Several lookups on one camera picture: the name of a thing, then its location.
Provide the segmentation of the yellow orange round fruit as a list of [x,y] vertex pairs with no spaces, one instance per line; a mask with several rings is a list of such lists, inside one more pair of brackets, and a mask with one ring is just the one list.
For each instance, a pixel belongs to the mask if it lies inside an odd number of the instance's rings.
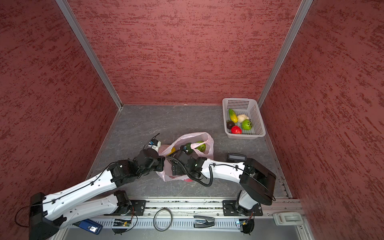
[[176,152],[176,148],[172,147],[171,149],[168,150],[167,156],[172,155],[175,152]]

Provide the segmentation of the small green kiwi half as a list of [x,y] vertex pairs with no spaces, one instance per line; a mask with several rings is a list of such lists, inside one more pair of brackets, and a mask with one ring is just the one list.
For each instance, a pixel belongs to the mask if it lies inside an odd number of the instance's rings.
[[196,147],[196,150],[199,150],[201,153],[205,153],[206,151],[206,144],[203,144],[203,141],[196,142],[196,144],[200,144]]

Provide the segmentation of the pink printed plastic bag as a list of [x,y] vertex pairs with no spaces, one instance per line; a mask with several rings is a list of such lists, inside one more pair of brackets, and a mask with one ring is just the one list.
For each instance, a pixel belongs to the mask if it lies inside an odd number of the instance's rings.
[[[203,141],[203,144],[206,144],[205,153],[201,153],[199,150],[196,150],[196,147],[200,145],[200,144],[196,144],[196,142],[199,142],[199,141]],[[197,156],[206,157],[211,160],[214,159],[214,139],[210,134],[206,132],[185,134],[179,137],[178,139],[176,139],[170,145],[161,144],[161,147],[158,153],[160,156],[167,156],[168,150],[171,149],[172,147],[175,147],[176,150],[179,150],[181,146],[184,146],[187,143],[192,144],[192,149],[197,154]],[[192,182],[192,180],[187,175],[173,176],[172,164],[168,160],[166,160],[164,163],[164,170],[162,172],[157,172],[157,175],[164,182],[170,182],[170,181]]]

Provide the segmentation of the dark brown round fruit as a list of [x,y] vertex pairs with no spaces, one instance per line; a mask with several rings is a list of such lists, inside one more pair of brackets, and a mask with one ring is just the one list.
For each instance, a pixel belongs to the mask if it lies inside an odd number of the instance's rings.
[[233,121],[228,121],[226,127],[228,130],[231,130],[236,124]]

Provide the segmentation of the red fruit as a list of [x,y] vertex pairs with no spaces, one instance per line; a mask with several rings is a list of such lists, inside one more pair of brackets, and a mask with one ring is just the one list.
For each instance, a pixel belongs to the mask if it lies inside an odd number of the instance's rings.
[[240,127],[238,127],[238,126],[233,126],[232,128],[231,128],[231,133],[232,134],[242,134],[242,129],[240,128]]

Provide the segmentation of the yellow green mango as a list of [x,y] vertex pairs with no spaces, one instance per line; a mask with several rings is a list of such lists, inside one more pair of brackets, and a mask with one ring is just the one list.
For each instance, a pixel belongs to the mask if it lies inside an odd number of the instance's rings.
[[238,122],[238,117],[234,110],[229,109],[229,117],[234,124]]

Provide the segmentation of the pale yellow fruit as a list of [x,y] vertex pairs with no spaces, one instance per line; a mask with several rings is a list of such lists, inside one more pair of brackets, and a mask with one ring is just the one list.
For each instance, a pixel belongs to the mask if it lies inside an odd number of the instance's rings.
[[237,119],[238,119],[238,123],[242,123],[243,121],[249,120],[250,118],[245,114],[241,114],[241,115],[237,115]]

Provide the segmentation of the green spotted custard apple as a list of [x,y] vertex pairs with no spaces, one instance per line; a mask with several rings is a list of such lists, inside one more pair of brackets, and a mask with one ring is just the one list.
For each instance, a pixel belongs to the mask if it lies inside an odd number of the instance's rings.
[[245,131],[250,131],[253,127],[253,123],[246,119],[242,122],[242,129],[245,130]]

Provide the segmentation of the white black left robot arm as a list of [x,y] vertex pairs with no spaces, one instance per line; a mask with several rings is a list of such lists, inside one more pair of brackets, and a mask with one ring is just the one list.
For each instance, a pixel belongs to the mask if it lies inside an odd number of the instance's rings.
[[133,215],[134,207],[121,186],[164,169],[165,157],[141,150],[133,160],[110,163],[101,173],[54,194],[31,197],[29,238],[47,240],[59,230],[100,215]]

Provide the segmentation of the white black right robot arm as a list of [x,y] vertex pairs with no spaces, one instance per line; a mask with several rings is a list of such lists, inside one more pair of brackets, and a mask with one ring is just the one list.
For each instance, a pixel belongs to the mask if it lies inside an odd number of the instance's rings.
[[245,210],[255,205],[272,205],[276,175],[252,158],[243,155],[228,154],[229,157],[243,159],[242,162],[219,162],[206,157],[193,158],[183,151],[166,157],[166,159],[186,175],[190,180],[204,187],[211,187],[215,179],[222,179],[239,184],[240,192],[237,204]]

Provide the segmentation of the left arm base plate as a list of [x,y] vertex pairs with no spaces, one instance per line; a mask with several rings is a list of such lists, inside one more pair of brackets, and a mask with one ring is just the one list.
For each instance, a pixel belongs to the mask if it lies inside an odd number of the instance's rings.
[[118,203],[118,208],[112,216],[142,216],[146,207],[146,200],[128,200]]

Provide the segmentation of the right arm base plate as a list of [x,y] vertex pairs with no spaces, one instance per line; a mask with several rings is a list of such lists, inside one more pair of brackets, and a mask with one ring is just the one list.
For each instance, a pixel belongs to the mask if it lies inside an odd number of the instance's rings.
[[246,216],[246,217],[260,217],[263,215],[261,204],[255,204],[250,210],[241,207],[235,200],[224,200],[223,212],[224,216]]

